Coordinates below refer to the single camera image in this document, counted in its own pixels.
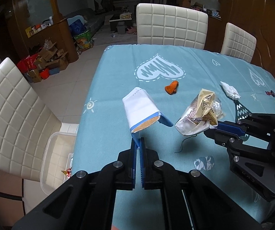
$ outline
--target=white chair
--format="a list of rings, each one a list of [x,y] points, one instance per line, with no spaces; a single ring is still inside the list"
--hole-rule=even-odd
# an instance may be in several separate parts
[[[257,39],[243,29],[227,23],[221,54],[251,62]]]
[[[138,4],[136,12],[138,44],[204,48],[208,30],[206,13],[151,3]]]
[[[40,181],[49,137],[78,126],[58,120],[9,58],[0,64],[0,170]]]

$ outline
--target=bolt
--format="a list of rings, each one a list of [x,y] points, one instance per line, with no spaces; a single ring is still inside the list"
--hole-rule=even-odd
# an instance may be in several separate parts
[[[160,160],[154,161],[153,164],[154,164],[156,167],[161,167],[161,166],[163,166],[163,162],[160,161]]]
[[[121,161],[115,161],[115,162],[113,163],[113,166],[114,166],[115,168],[120,168],[122,165],[123,165],[123,163],[122,163]]]
[[[198,170],[192,170],[192,171],[191,171],[191,175],[192,175],[193,177],[199,177],[199,176],[200,176],[200,172],[199,172]]]
[[[80,170],[77,172],[76,176],[78,178],[83,178],[84,176],[86,176],[86,172],[84,170]]]

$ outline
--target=dining table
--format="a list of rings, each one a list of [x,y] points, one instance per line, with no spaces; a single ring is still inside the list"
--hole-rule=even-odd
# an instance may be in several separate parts
[[[174,80],[179,85],[176,93],[169,95],[165,86]],[[135,87],[144,89],[174,124],[201,89],[215,92],[220,99],[224,113],[221,121],[235,122],[237,105],[226,96],[220,81],[238,91],[239,102],[250,112],[275,113],[275,98],[266,94],[275,92],[274,77],[242,59],[170,45],[108,46],[82,110],[72,173],[99,171],[116,161],[119,152],[130,148],[132,136],[122,98]],[[160,160],[176,170],[200,170],[258,222],[275,208],[275,200],[267,202],[230,171],[226,148],[203,133],[183,141],[186,137],[174,126],[156,122],[140,131],[140,136],[145,138],[147,148],[157,151]],[[252,136],[245,144],[267,148],[266,142]],[[142,188],[138,152],[136,167],[135,189],[117,190],[112,225],[119,230],[164,229],[160,191]]]

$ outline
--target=sofa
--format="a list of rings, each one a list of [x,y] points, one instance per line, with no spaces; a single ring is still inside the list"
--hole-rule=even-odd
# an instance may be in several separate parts
[[[84,8],[72,12],[68,15],[65,15],[65,18],[71,18],[77,15],[83,16],[83,18],[87,21],[85,24],[86,28],[91,30],[91,35],[93,36],[100,27],[104,24],[105,15],[96,15],[95,12],[91,8]]]

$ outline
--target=clear plastic container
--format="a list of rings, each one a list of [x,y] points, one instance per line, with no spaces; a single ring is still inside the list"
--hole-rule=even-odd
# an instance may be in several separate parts
[[[67,177],[62,170],[70,167],[77,134],[55,132],[48,139],[40,171],[40,186],[50,195],[61,186]]]

